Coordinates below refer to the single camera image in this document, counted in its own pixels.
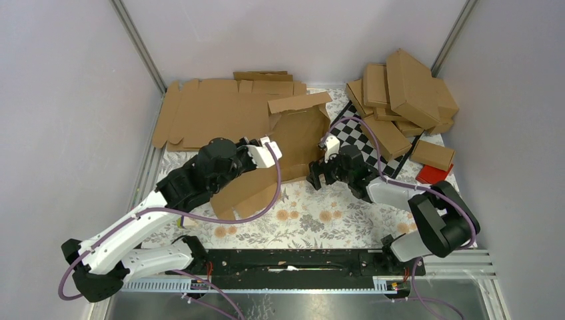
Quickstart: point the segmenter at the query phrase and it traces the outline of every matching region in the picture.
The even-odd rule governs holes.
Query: checkerboard pattern
[[[343,111],[339,113],[336,119],[333,121],[332,125],[336,123],[339,119],[343,117],[356,117],[360,118],[359,114],[355,110],[355,106],[349,101]],[[369,165],[376,168],[377,154],[376,149],[372,146],[367,136],[361,131],[361,125],[353,120],[349,120],[345,123],[339,123],[331,133],[339,139],[343,145],[355,145],[361,150],[363,154],[363,159]],[[412,148],[405,155],[398,157],[396,159],[391,159],[386,161],[383,157],[380,158],[382,161],[382,172],[391,178],[396,178],[400,173],[402,166],[412,154],[416,141],[420,139],[420,136],[407,138],[412,143]]]

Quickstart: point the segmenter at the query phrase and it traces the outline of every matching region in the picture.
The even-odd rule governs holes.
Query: cardboard box
[[[379,121],[408,121],[392,110],[381,108],[374,108],[374,118]]]
[[[323,156],[318,143],[329,129],[326,103],[331,100],[327,92],[322,92],[269,101],[269,111],[281,114],[269,136],[282,152],[283,182],[304,179],[308,164]],[[274,167],[254,170],[229,183],[210,203],[221,219],[235,219],[234,211],[242,218],[250,217],[269,204],[276,182]]]
[[[386,58],[392,110],[423,129],[440,123],[436,86],[430,69],[399,49]]]
[[[429,135],[437,135],[438,133],[444,133],[449,131],[453,126],[453,120],[441,118],[441,123],[435,127],[431,127],[426,132]]]
[[[455,150],[418,140],[410,157],[412,161],[447,171],[453,163]]]
[[[424,132],[424,129],[409,121],[395,121],[394,125],[405,137],[416,137]]]
[[[386,66],[369,63],[363,72],[363,103],[367,107],[390,109]]]
[[[433,78],[432,82],[436,87],[437,97],[438,97],[438,111],[440,113],[441,118],[453,118],[453,116],[459,111],[459,106],[447,85],[443,79],[436,79]]]
[[[377,121],[373,117],[369,117],[364,120],[371,128],[372,132],[376,135],[380,155],[382,155],[387,161],[404,155],[412,147],[410,141],[402,135],[391,121]],[[372,140],[367,129],[365,129],[364,126],[361,126],[361,130],[363,130],[363,133],[375,146],[375,141]]]
[[[363,80],[348,82],[345,86],[345,93],[353,106],[362,118],[366,118],[374,113],[373,108],[365,106],[363,103]]]
[[[300,82],[194,79],[167,89],[153,133],[153,146],[169,151],[194,151],[215,137],[238,141],[271,132],[268,102],[306,94]]]

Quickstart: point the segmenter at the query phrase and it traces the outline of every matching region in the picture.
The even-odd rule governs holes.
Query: table surface
[[[325,91],[313,89],[310,92]],[[326,105],[333,120],[349,99],[344,89],[327,90],[333,101]],[[426,135],[422,140],[443,145],[441,135]],[[157,181],[171,170],[183,165],[195,152],[165,151]],[[410,159],[397,179],[416,183],[420,163]],[[455,189],[458,186],[453,172],[446,179]],[[215,217],[207,203],[193,213]],[[412,215],[394,207],[367,203],[351,194],[344,183],[325,185],[315,191],[306,181],[282,185],[281,197],[266,215],[240,225],[221,225],[198,221],[197,225],[181,229],[176,223],[165,225],[144,240],[144,248],[170,244],[180,235],[195,235],[207,249],[328,249],[381,248],[380,240],[416,230]]]

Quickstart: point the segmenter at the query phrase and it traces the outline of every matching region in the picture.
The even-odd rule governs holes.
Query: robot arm
[[[383,181],[378,172],[364,162],[357,147],[347,145],[340,148],[339,140],[332,135],[320,147],[326,149],[326,155],[310,164],[310,174],[306,178],[316,190],[321,188],[320,175],[323,174],[327,185],[341,181],[347,183],[353,195],[359,199],[369,203],[385,203],[412,213],[417,232],[401,235],[394,240],[391,236],[383,239],[383,251],[390,253],[393,263],[429,254],[446,257],[470,240],[468,223],[444,200],[427,191],[407,189]],[[429,187],[461,207],[476,232],[480,231],[477,220],[450,183],[441,181]],[[438,210],[443,209],[446,214],[440,215]]]
[[[275,164],[265,143],[280,159],[282,154],[277,143],[267,137],[251,142],[241,139],[238,143],[213,139],[198,155],[160,180],[154,191],[113,225],[88,240],[66,241],[61,248],[69,264],[90,251],[73,274],[78,290],[90,302],[97,302],[116,293],[124,283],[140,277],[172,269],[200,269],[203,260],[198,258],[206,253],[194,237],[185,237],[158,249],[134,249],[151,233],[178,218],[166,209],[139,213],[148,208],[190,212],[209,202],[214,194],[243,173]],[[118,225],[123,226],[110,234]]]

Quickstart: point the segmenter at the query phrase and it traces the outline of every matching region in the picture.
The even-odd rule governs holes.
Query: cardboard lid
[[[386,66],[369,63],[363,73],[363,99],[366,105],[372,103],[389,103],[388,81],[386,80]]]
[[[432,82],[436,87],[440,117],[453,117],[459,111],[459,106],[455,99],[453,99],[451,92],[449,92],[447,84],[443,79],[437,78],[433,78]]]
[[[284,99],[270,100],[269,111],[271,113],[279,113],[283,111],[303,110],[314,105],[320,105],[331,101],[332,98],[326,91],[313,93],[311,95],[297,95]]]
[[[386,70],[393,110],[408,103],[439,122],[436,85],[428,67],[399,49],[386,58]]]

